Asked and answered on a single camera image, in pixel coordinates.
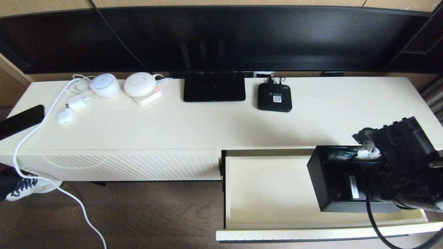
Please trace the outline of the cream fluted drawer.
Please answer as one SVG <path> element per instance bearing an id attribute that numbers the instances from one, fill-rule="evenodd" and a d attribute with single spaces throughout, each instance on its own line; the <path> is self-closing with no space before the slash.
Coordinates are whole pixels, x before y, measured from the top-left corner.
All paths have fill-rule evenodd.
<path id="1" fill-rule="evenodd" d="M 313 149 L 227 151 L 219 242 L 376 238 L 366 213 L 320 211 L 307 164 Z"/>

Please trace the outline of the black organizer box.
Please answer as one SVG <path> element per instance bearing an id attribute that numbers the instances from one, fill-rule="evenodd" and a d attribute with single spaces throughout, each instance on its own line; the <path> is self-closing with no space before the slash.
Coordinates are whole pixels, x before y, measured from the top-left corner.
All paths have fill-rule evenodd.
<path id="1" fill-rule="evenodd" d="M 322 212 L 366 213 L 371 174 L 382 159 L 328 161 L 326 150 L 357 152 L 362 146 L 317 146 L 307 169 Z"/>

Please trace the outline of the white charger adapter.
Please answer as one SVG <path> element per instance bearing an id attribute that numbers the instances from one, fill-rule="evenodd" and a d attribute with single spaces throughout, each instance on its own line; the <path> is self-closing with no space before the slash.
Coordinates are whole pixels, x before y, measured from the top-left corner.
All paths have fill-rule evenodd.
<path id="1" fill-rule="evenodd" d="M 84 96 L 78 94 L 68 98 L 67 106 L 71 110 L 76 111 L 87 106 L 87 103 L 86 100 L 84 99 Z"/>

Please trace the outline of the black television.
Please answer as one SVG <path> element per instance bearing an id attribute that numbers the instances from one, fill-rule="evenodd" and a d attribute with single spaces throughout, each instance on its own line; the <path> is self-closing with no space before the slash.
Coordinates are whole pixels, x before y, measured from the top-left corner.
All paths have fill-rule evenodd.
<path id="1" fill-rule="evenodd" d="M 427 22 L 356 7 L 125 7 L 0 18 L 25 74 L 382 69 Z"/>

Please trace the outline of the small white round speaker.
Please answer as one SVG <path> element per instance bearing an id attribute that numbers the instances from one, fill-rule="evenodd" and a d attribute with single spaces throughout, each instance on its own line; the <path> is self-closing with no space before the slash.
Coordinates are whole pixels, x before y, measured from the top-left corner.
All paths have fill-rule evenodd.
<path id="1" fill-rule="evenodd" d="M 93 92 L 103 98 L 112 98 L 120 91 L 120 83 L 113 74 L 100 74 L 90 82 Z"/>

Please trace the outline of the green packet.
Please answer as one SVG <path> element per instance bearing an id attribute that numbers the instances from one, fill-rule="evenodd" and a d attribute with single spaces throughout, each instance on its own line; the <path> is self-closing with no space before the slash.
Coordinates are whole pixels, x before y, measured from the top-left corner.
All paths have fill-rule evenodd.
<path id="1" fill-rule="evenodd" d="M 353 159 L 356 153 L 351 151 L 326 150 L 326 155 L 328 161 L 348 161 Z"/>

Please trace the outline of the black side shelf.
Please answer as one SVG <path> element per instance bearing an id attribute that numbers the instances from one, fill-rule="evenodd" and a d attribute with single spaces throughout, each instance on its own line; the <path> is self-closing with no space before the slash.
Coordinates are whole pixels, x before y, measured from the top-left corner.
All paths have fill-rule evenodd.
<path id="1" fill-rule="evenodd" d="M 386 70 L 410 73 L 443 73 L 443 0 Z"/>

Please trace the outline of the white packet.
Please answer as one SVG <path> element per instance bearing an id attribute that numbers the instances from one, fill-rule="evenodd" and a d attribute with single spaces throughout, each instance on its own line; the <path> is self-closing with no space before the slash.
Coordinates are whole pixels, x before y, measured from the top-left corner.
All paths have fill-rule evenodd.
<path id="1" fill-rule="evenodd" d="M 374 152 L 369 152 L 367 150 L 360 150 L 356 152 L 356 156 L 353 160 L 375 160 L 378 159 L 379 154 Z"/>

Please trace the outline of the cream fluted cabinet front panel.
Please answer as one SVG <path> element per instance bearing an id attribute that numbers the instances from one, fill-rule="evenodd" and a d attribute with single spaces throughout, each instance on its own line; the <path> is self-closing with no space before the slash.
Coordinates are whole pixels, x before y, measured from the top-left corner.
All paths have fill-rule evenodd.
<path id="1" fill-rule="evenodd" d="M 131 181 L 221 180 L 216 148 L 115 149 Z"/>
<path id="2" fill-rule="evenodd" d="M 23 172 L 67 181 L 111 181 L 119 165 L 109 155 L 17 155 Z"/>

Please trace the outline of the white sneaker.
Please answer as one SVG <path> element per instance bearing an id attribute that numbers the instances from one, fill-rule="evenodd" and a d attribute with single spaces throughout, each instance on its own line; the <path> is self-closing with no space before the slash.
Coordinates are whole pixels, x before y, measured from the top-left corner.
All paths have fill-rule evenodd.
<path id="1" fill-rule="evenodd" d="M 61 186 L 61 180 L 53 180 L 55 185 L 43 179 L 24 178 L 12 188 L 12 191 L 5 196 L 6 201 L 17 201 L 31 194 L 45 194 L 54 191 Z"/>

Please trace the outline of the black set-top box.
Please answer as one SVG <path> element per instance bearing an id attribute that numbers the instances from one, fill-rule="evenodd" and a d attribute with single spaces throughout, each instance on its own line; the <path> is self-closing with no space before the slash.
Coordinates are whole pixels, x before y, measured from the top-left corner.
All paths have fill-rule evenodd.
<path id="1" fill-rule="evenodd" d="M 259 84 L 257 107 L 264 111 L 291 112 L 292 97 L 290 87 L 275 83 Z"/>

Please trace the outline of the dark trouser leg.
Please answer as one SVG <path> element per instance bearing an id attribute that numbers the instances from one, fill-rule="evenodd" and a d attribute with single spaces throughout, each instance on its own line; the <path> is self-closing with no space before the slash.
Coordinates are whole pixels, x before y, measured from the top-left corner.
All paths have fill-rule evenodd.
<path id="1" fill-rule="evenodd" d="M 17 174 L 14 168 L 7 168 L 0 171 L 0 202 L 6 199 L 17 186 L 22 177 Z"/>

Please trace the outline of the small white charger cube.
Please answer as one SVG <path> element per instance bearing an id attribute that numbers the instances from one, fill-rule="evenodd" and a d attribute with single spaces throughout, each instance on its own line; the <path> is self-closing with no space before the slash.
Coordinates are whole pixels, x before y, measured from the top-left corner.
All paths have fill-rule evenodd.
<path id="1" fill-rule="evenodd" d="M 64 108 L 57 112 L 57 123 L 62 125 L 73 120 L 73 110 L 71 108 Z"/>

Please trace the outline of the white round dome device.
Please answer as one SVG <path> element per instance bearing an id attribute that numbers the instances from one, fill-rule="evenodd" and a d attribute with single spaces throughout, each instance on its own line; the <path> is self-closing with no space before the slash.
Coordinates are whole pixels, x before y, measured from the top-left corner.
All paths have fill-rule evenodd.
<path id="1" fill-rule="evenodd" d="M 125 80 L 123 89 L 127 95 L 133 98 L 140 98 L 154 91 L 158 74 L 149 74 L 146 72 L 137 72 Z"/>

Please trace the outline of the white ribbed cabinet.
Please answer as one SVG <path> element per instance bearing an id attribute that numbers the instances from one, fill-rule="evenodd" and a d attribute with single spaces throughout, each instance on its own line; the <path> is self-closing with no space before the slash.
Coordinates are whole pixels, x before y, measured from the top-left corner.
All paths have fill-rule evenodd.
<path id="1" fill-rule="evenodd" d="M 245 80 L 245 101 L 184 102 L 183 80 L 160 85 L 162 96 L 139 106 L 125 92 L 93 97 L 58 124 L 56 114 L 71 96 L 64 93 L 41 128 L 18 155 L 109 155 L 118 178 L 131 181 L 115 149 L 216 148 L 222 150 L 315 148 L 356 145 L 352 135 L 415 117 L 436 149 L 443 149 L 443 126 L 405 77 L 286 78 L 291 112 L 262 111 L 257 90 L 265 80 Z"/>

